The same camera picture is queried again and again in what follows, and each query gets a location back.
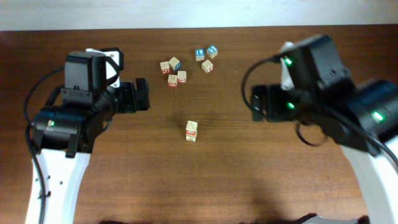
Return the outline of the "block with blue side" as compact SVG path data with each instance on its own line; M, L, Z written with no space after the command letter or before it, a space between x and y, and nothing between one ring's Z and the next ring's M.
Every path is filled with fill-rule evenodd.
M180 60L176 57L172 57L169 60L169 66L172 70L177 71L180 68Z

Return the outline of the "red bottom butterfly block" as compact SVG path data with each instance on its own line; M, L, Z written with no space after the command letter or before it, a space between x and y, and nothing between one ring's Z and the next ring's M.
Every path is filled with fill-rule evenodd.
M178 76L170 74L167 80L168 86L177 87L178 85Z

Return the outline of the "small red edged block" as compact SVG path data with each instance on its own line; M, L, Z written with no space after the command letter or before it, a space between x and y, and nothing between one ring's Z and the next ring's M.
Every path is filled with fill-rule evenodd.
M177 72L177 81L179 83L186 83L187 82L187 72L186 71L178 71Z

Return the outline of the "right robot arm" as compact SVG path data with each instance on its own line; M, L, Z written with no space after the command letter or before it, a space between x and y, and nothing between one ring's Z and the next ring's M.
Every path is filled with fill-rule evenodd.
M368 210L357 222L396 223L397 85L355 85L328 35L288 42L268 62L281 66L281 82L244 97L253 120L318 126L354 170Z

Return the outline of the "block with red side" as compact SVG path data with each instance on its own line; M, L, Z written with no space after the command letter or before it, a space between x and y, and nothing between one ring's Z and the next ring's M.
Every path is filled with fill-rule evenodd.
M201 64L201 68L206 72L209 73L213 70L214 65L211 63L210 60L205 60L202 64Z

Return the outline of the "blue number 5 block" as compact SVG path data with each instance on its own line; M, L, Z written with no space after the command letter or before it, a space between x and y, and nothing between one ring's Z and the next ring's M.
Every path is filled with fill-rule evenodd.
M211 45L207 48L206 50L207 56L210 58L215 58L218 55L218 48L215 47L214 45Z

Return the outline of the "red sided number block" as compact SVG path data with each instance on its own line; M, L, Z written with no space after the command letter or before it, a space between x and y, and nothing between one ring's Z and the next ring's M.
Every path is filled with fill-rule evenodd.
M195 121L187 121L185 133L187 135L195 136L198 131L198 123Z

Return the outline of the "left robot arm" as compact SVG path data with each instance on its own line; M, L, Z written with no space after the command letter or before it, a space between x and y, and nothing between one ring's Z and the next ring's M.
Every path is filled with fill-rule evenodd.
M121 82L124 54L117 48L71 52L60 70L65 81L28 120L32 188L26 223L73 223L81 180L95 139L116 114L146 111L143 78Z

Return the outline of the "red C block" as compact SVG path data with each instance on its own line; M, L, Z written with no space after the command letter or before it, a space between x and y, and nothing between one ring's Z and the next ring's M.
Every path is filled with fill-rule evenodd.
M160 62L160 69L162 74L169 74L170 73L170 65L168 61Z

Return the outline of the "blue letter L block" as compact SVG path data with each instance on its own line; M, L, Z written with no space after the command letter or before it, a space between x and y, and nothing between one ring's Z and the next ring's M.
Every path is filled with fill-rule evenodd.
M202 61L205 59L205 50L204 49L196 49L195 50L195 60Z

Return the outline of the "green B block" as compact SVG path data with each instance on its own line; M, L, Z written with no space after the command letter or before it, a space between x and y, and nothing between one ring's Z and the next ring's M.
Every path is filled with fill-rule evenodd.
M193 141L193 142L195 142L196 139L197 139L197 135L194 135L194 136L189 135L189 134L186 135L186 140L187 140L187 141Z

